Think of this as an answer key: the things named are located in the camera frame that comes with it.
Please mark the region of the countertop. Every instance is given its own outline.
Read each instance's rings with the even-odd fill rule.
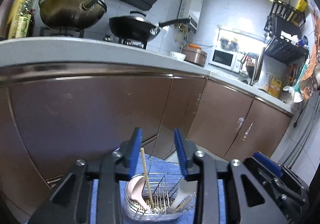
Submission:
[[[0,42],[0,67],[49,62],[102,62],[150,66],[201,74],[226,82],[274,104],[290,114],[294,110],[254,86],[239,81],[223,70],[207,65],[202,68],[167,55],[91,39],[64,37],[29,37]]]

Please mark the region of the blue cloth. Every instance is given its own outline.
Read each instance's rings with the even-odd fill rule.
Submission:
[[[148,172],[159,172],[159,173],[176,173],[180,174],[180,167],[178,163],[168,163],[161,159],[151,157],[149,160],[149,155],[146,155],[146,164]],[[136,174],[143,173],[142,168],[142,160],[141,156],[139,156]],[[97,194],[98,194],[98,180],[94,180],[93,188],[92,188],[92,200],[91,200],[91,219],[90,224],[96,224],[96,208],[97,208]],[[120,181],[120,198],[121,204],[124,201],[124,189],[127,182]],[[222,180],[218,180],[218,188],[219,188],[219,205],[220,205],[220,224],[226,224],[226,217],[225,217],[225,195],[224,195],[224,188]],[[176,220],[166,221],[166,222],[149,222],[145,221],[143,223],[150,224],[150,223],[158,223],[158,224],[192,224],[193,217],[194,217],[194,209],[184,212],[181,217],[177,218]],[[138,224],[141,222],[131,220],[123,213],[123,220],[124,224]]]

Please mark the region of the screw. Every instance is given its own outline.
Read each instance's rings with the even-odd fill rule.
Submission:
[[[112,154],[113,154],[113,156],[116,157],[116,158],[122,157],[122,153],[120,153],[119,151],[113,151]]]
[[[195,156],[196,157],[204,157],[204,152],[198,150],[198,151],[195,152]]]
[[[241,165],[241,161],[238,160],[238,159],[233,159],[230,161],[230,163],[233,165],[233,166],[239,166]]]
[[[83,159],[77,160],[77,165],[78,166],[84,166],[85,165],[85,160],[83,160]]]

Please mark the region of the wire basket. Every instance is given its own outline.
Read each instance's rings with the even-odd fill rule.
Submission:
[[[196,193],[184,198],[177,207],[177,211],[168,211],[178,194],[177,184],[182,178],[181,174],[149,172],[148,177],[155,208],[152,211],[145,211],[137,201],[131,200],[127,194],[127,186],[129,183],[127,182],[124,193],[124,212],[130,219],[138,221],[169,221],[180,217],[183,212],[195,207],[195,199],[193,197],[195,197]],[[142,198],[151,208],[146,185],[142,191]]]

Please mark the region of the stainless steel wok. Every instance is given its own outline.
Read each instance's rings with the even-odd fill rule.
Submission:
[[[39,0],[40,17],[51,29],[83,30],[107,11],[103,0]]]

